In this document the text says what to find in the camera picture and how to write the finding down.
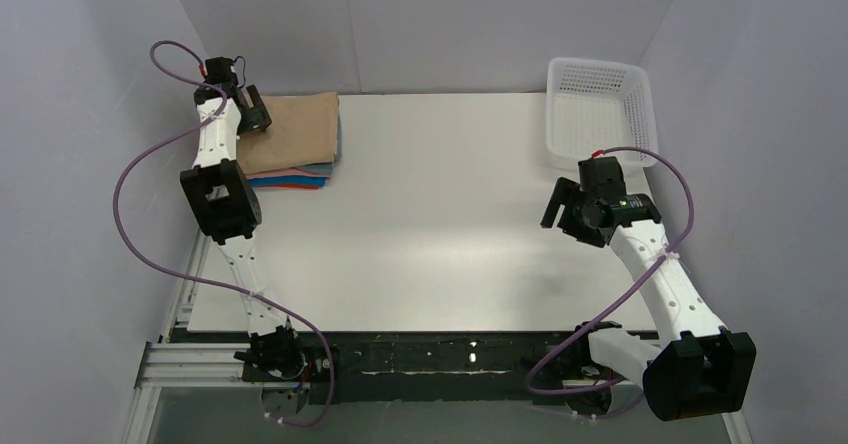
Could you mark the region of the beige t shirt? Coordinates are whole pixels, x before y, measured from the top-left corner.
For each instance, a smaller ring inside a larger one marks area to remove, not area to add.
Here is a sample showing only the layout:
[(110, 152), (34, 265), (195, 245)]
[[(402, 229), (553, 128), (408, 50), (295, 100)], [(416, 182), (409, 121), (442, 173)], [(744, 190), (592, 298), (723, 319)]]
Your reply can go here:
[(265, 96), (272, 124), (237, 141), (237, 161), (246, 174), (332, 160), (336, 147), (339, 96)]

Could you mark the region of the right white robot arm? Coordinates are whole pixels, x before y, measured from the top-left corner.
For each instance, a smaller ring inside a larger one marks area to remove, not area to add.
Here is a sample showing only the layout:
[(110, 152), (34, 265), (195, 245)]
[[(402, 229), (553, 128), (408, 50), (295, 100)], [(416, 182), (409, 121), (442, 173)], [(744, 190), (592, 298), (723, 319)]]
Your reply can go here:
[[(612, 370), (614, 380), (639, 387), (662, 421), (727, 414), (742, 408), (756, 346), (733, 332), (709, 308), (680, 262), (679, 239), (666, 235), (652, 199), (628, 191), (610, 151), (579, 162), (579, 179), (557, 180), (543, 214), (544, 228), (559, 228), (578, 242), (608, 247), (634, 278), (631, 287), (598, 316), (581, 324), (530, 370), (525, 385), (538, 396), (567, 396), (588, 387), (537, 389), (536, 374), (568, 349), (580, 362)], [(640, 294), (653, 319), (658, 345), (606, 322), (614, 310)]]

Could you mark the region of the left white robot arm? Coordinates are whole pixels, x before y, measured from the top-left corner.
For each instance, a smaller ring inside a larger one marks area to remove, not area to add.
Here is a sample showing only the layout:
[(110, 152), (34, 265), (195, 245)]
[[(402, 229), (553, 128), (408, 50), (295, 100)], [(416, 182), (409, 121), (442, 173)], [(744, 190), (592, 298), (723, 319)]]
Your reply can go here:
[(214, 57), (200, 66), (194, 102), (203, 121), (197, 156), (180, 184), (204, 235), (224, 255), (247, 318), (249, 349), (235, 358), (275, 378), (301, 377), (306, 358), (290, 317), (264, 300), (254, 232), (262, 222), (258, 197), (237, 162), (240, 135), (272, 123), (254, 85), (242, 88), (235, 61)]

